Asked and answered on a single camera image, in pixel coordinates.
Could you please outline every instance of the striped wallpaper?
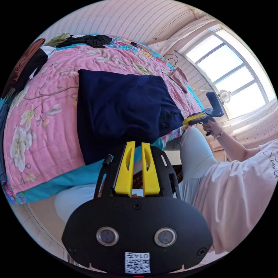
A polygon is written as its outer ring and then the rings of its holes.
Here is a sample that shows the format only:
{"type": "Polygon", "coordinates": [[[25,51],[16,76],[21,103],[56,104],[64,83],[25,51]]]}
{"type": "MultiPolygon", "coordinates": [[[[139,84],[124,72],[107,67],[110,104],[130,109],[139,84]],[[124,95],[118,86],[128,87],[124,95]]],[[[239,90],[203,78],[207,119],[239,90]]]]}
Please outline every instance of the striped wallpaper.
{"type": "Polygon", "coordinates": [[[105,0],[60,19],[39,38],[51,40],[61,33],[110,34],[152,44],[169,39],[196,20],[192,10],[173,0],[105,0]]]}

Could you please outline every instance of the qr code sticker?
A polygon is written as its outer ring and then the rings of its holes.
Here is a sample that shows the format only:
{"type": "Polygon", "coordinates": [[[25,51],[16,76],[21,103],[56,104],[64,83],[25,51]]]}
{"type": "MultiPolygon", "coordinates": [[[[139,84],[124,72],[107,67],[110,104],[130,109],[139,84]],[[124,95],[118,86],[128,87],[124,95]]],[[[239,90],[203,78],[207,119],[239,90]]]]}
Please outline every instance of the qr code sticker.
{"type": "Polygon", "coordinates": [[[125,273],[151,273],[150,253],[125,252],[125,273]]]}

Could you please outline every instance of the floral blanket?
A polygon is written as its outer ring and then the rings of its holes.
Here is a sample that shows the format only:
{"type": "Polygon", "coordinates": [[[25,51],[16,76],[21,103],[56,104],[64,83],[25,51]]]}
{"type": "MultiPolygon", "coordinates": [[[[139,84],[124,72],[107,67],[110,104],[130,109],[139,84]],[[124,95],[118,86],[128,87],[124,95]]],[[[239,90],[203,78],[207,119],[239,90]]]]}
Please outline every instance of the floral blanket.
{"type": "MultiPolygon", "coordinates": [[[[67,48],[51,56],[13,100],[5,125],[3,150],[9,190],[24,192],[84,165],[77,136],[79,69],[120,74],[159,75],[184,117],[200,112],[191,93],[184,94],[168,76],[170,68],[156,57],[119,47],[67,48]]],[[[161,138],[163,145],[180,128],[161,138]]]]}

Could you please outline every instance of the bed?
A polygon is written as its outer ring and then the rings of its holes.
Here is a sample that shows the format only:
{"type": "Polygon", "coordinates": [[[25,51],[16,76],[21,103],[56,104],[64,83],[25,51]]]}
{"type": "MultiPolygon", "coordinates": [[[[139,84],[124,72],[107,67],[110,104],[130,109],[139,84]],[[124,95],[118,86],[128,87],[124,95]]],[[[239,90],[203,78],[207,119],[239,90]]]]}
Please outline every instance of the bed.
{"type": "MultiPolygon", "coordinates": [[[[57,48],[39,73],[12,101],[3,135],[7,180],[2,188],[11,204],[47,199],[72,186],[97,181],[102,160],[85,165],[78,144],[76,109],[81,68],[121,74],[158,75],[184,117],[203,107],[192,88],[187,93],[169,75],[175,69],[144,44],[108,35],[105,48],[75,44],[57,48]]],[[[158,138],[153,145],[181,136],[182,126],[158,138]]],[[[136,148],[135,162],[141,159],[136,148]]]]}

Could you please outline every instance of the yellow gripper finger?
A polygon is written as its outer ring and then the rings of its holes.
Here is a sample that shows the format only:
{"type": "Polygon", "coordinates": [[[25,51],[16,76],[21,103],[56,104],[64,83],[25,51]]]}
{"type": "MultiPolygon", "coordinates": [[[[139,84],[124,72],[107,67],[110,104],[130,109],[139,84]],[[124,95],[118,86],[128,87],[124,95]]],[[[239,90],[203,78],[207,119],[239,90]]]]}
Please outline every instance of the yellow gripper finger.
{"type": "Polygon", "coordinates": [[[127,142],[115,186],[116,194],[132,196],[134,152],[135,141],[127,142]]]}
{"type": "Polygon", "coordinates": [[[199,114],[196,114],[196,115],[193,115],[193,116],[189,116],[187,118],[184,119],[184,121],[182,122],[183,125],[189,125],[188,122],[191,121],[191,120],[196,120],[196,119],[199,119],[201,117],[204,117],[206,115],[206,113],[199,113],[199,114]]]}
{"type": "Polygon", "coordinates": [[[143,193],[146,195],[157,195],[160,192],[156,167],[154,165],[151,147],[149,143],[142,143],[142,172],[143,193]]]}

